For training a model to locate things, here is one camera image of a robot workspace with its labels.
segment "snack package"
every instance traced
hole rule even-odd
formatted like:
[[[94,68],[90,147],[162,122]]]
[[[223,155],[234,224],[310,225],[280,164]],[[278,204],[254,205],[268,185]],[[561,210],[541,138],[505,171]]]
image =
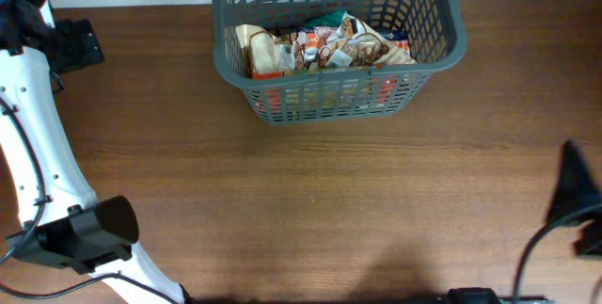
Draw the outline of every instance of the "snack package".
[[[345,13],[347,13],[346,10],[339,10],[318,18],[312,18],[305,23],[305,27],[331,26],[337,28],[341,26],[342,17]]]
[[[361,42],[359,40],[366,39],[366,35],[378,40],[380,42],[380,48],[376,46],[374,41],[372,43]],[[391,40],[383,37],[381,33],[374,31],[371,27],[367,26],[364,22],[345,13],[341,22],[341,26],[336,33],[330,36],[329,41],[339,41],[340,39],[352,39],[361,44],[362,57],[358,58],[358,61],[350,65],[373,65],[376,68],[382,68],[385,65],[399,65],[399,64],[415,64],[416,61],[411,57],[409,53],[409,46],[407,46],[407,40],[401,40],[404,35],[401,32],[389,31],[388,38],[395,39],[396,37],[400,40],[399,43],[394,43]],[[367,46],[372,46],[372,55],[367,49]]]
[[[294,74],[296,66],[293,45],[281,44],[278,37],[253,25],[236,27],[236,34],[252,78],[270,79]]]
[[[333,72],[346,68],[368,70],[385,65],[415,64],[403,31],[374,31],[364,22],[340,11],[339,27],[298,27],[291,34],[276,37],[263,28],[236,28],[243,57],[254,79],[278,78],[299,73]]]
[[[400,49],[403,49],[410,54],[410,44],[408,41],[407,33],[403,30],[388,30],[388,29],[378,29],[376,30],[379,35],[381,35],[385,40],[389,40],[394,46],[397,46]]]

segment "wood grain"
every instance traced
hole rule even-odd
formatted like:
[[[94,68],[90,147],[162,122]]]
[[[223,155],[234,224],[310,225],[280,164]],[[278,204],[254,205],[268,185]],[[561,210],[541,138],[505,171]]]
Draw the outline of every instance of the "wood grain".
[[[602,181],[602,0],[461,0],[469,47],[390,118],[271,127],[213,66],[209,7],[59,9],[106,63],[64,77],[58,113],[100,199],[126,196],[154,261],[198,299],[510,293],[559,148]],[[0,233],[17,230],[0,168]],[[575,230],[536,250],[524,293],[588,303],[600,263]],[[29,291],[81,281],[11,261]],[[20,302],[0,296],[3,302]],[[120,303],[96,285],[54,303]]]

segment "black clamp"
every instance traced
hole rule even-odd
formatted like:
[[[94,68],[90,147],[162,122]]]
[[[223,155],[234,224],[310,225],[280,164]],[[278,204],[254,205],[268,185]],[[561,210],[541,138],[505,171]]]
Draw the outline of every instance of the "black clamp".
[[[448,292],[451,304],[499,304],[499,298],[491,289],[453,289]]]
[[[36,200],[36,204],[48,201],[52,199]],[[8,246],[17,244],[24,234],[8,237]],[[33,237],[15,253],[16,259],[60,269],[70,267],[82,275],[115,260],[131,259],[139,231],[132,205],[117,196],[86,210],[72,206],[67,217],[38,226]]]
[[[50,29],[40,0],[0,0],[0,50],[11,56],[22,54],[24,46],[43,51]]]
[[[50,77],[55,81],[58,88],[53,88],[53,93],[57,94],[62,92],[65,89],[65,84],[63,84],[63,80],[60,78],[56,72],[50,70]]]
[[[89,20],[63,20],[55,23],[46,51],[54,79],[59,74],[104,62],[103,50]]]
[[[561,174],[547,213],[547,223],[595,205],[599,206],[599,210],[583,214],[564,226],[590,222],[581,230],[581,236],[574,244],[575,254],[579,258],[602,260],[602,193],[578,148],[568,141],[562,148]]]
[[[8,115],[11,115],[11,114],[13,115],[13,114],[19,112],[19,106],[16,105],[16,104],[13,105],[11,107],[11,109],[5,109],[4,107],[1,107],[1,108],[2,108],[2,116],[8,116]]]

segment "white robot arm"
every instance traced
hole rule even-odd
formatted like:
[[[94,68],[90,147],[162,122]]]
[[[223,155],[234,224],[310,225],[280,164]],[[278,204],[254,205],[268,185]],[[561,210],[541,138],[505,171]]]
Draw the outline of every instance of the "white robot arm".
[[[3,0],[0,0],[0,13],[7,8],[2,4]],[[43,26],[52,29],[55,22],[47,2],[40,12],[45,23]],[[2,32],[10,32],[10,28],[5,26],[0,24],[0,40]],[[123,197],[109,202],[111,206],[125,209],[126,215],[131,214],[128,227],[132,233],[127,245],[118,245],[123,250],[121,253],[106,253],[108,247],[103,246],[105,238],[114,238],[120,233],[120,223],[113,222],[127,220],[128,217],[111,219],[110,214],[105,214],[109,206],[98,202],[94,190],[77,166],[56,112],[47,55],[39,47],[28,44],[20,46],[20,53],[11,53],[8,41],[4,43],[5,49],[0,41],[0,99],[8,109],[2,107],[0,145],[17,191],[19,219],[25,229],[34,224],[40,202],[44,202],[38,226],[24,247],[15,251],[15,257],[31,263],[61,268],[70,266],[79,273],[87,272],[92,278],[102,279],[128,303],[184,303],[188,295],[183,288],[159,270],[138,242],[135,215]],[[37,168],[24,137],[34,153]],[[40,200],[39,174],[47,196],[45,200]],[[56,237],[41,238],[50,234],[48,232],[55,233],[55,228],[61,225],[66,226],[66,234],[70,238],[75,237],[86,247],[93,248],[86,248],[84,254],[69,251],[72,252],[71,257],[76,256],[74,259],[77,261],[72,261],[66,257],[70,254],[61,250],[70,247],[59,242],[60,248],[55,248],[52,240]],[[43,228],[54,228],[54,231]],[[21,244],[19,240],[23,235],[24,232],[11,236],[8,243],[13,246]],[[95,252],[96,247],[99,247],[99,252]]]

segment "snack bag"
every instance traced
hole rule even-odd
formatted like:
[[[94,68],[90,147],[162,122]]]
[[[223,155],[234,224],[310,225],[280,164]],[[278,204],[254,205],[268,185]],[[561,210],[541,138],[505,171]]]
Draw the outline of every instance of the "snack bag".
[[[238,26],[236,34],[252,78],[277,78],[295,71],[294,44],[281,44],[276,36],[253,25]]]
[[[358,39],[363,38],[364,35],[371,35],[372,37],[380,41],[381,48],[372,49],[372,51],[378,55],[376,56],[374,61],[363,60],[362,58],[359,58],[359,60],[356,62],[357,64],[374,65],[377,68],[382,68],[385,65],[415,64],[416,61],[410,56],[407,40],[404,40],[406,39],[405,32],[402,33],[400,31],[390,30],[388,30],[387,32],[387,38],[390,38],[394,41],[388,40],[387,38],[383,37],[382,34],[384,32],[375,32],[364,22],[360,21],[354,16],[345,13],[343,15],[341,26],[339,27],[336,33],[333,33],[330,36],[328,40],[338,41],[340,39],[346,38]]]
[[[293,46],[296,70],[310,70],[312,64],[329,55],[329,49],[325,49],[325,45],[330,34],[336,30],[337,28],[328,26],[299,27],[293,33],[281,36],[280,41]]]
[[[388,52],[388,47],[371,34],[357,35],[352,40],[343,43],[333,41],[331,44],[332,56],[325,63],[328,69],[349,66],[369,67],[377,58]]]
[[[393,46],[396,46],[410,54],[410,44],[408,41],[407,33],[403,30],[388,30],[378,29],[378,34],[381,35],[385,40],[389,40]]]

